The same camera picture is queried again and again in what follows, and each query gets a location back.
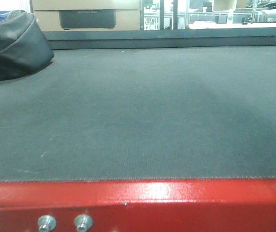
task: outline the red metal edge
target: red metal edge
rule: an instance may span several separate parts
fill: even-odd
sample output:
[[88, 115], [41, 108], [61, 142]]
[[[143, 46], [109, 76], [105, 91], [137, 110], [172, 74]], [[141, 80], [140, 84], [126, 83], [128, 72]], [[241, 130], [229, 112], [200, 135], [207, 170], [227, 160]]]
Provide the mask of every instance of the red metal edge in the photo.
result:
[[73, 232], [276, 231], [276, 179], [0, 183], [0, 231], [35, 232], [41, 215]]

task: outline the wall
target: wall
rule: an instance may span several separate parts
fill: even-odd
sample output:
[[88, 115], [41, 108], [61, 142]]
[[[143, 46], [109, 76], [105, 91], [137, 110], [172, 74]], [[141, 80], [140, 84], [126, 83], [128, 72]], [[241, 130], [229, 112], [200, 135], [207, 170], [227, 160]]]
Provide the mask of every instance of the wall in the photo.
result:
[[24, 10], [30, 12], [29, 0], [0, 0], [0, 11]]

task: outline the black bean bag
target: black bean bag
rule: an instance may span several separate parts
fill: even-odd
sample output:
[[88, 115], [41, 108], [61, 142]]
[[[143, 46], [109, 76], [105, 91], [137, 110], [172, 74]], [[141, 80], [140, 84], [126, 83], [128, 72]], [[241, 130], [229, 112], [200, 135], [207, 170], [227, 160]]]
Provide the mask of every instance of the black bean bag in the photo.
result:
[[0, 81], [38, 72], [53, 57], [33, 14], [12, 11], [0, 22]]

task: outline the carpeted platform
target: carpeted platform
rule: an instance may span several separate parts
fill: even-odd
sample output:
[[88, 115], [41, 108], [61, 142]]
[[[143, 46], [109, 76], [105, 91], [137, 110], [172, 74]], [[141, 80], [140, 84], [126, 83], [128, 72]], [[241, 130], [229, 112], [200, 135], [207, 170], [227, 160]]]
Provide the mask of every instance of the carpeted platform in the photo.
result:
[[276, 46], [63, 50], [0, 82], [0, 181], [276, 178]]

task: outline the metal bolt head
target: metal bolt head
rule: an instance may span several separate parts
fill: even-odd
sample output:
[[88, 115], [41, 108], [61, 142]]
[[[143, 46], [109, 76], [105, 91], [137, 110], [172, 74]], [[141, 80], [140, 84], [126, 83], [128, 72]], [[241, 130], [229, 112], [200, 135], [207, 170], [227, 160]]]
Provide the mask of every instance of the metal bolt head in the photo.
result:
[[87, 232], [93, 225], [93, 219], [89, 215], [82, 214], [75, 218], [74, 225], [78, 232]]
[[39, 232], [50, 232], [56, 227], [56, 219], [50, 215], [44, 215], [38, 219]]

